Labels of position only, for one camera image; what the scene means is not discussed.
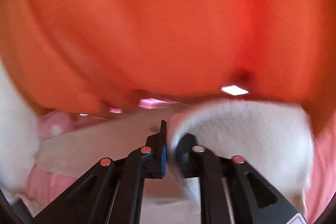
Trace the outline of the orange curtain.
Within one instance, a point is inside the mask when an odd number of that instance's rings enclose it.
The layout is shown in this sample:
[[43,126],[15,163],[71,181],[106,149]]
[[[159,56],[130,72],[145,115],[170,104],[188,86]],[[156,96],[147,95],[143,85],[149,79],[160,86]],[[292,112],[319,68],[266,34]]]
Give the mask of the orange curtain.
[[1,60],[38,115],[107,117],[237,85],[335,114],[335,0],[1,0]]

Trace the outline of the pink polka dot pillow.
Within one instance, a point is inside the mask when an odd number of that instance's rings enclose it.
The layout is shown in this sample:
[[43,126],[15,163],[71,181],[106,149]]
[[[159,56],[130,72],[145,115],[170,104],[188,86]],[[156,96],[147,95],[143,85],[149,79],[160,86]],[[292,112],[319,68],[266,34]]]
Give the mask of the pink polka dot pillow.
[[76,121],[71,114],[52,111],[39,120],[38,135],[41,140],[47,140],[71,132],[75,128]]

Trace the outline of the pink floral bedsheet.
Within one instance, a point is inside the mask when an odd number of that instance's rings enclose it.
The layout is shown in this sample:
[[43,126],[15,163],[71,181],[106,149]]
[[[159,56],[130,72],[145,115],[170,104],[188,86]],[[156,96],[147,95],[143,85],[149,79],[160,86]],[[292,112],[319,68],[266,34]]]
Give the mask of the pink floral bedsheet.
[[182,134],[222,157],[244,156],[313,223],[335,193],[335,120],[317,138],[297,106],[220,100],[122,115],[116,121],[75,118],[76,128],[41,140],[23,194],[36,215],[103,157],[120,159],[168,122],[169,147]]

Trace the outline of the white knitted sweater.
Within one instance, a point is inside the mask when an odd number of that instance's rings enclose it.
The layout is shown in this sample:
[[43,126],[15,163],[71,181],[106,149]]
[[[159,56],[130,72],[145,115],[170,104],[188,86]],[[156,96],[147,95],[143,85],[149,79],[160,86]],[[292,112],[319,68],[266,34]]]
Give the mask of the white knitted sweater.
[[221,157],[246,158],[301,213],[310,187],[313,141],[307,117],[295,106],[220,100],[187,108],[141,110],[114,121],[39,118],[1,70],[1,187],[40,213],[102,157],[120,159],[168,124],[168,148],[185,133]]

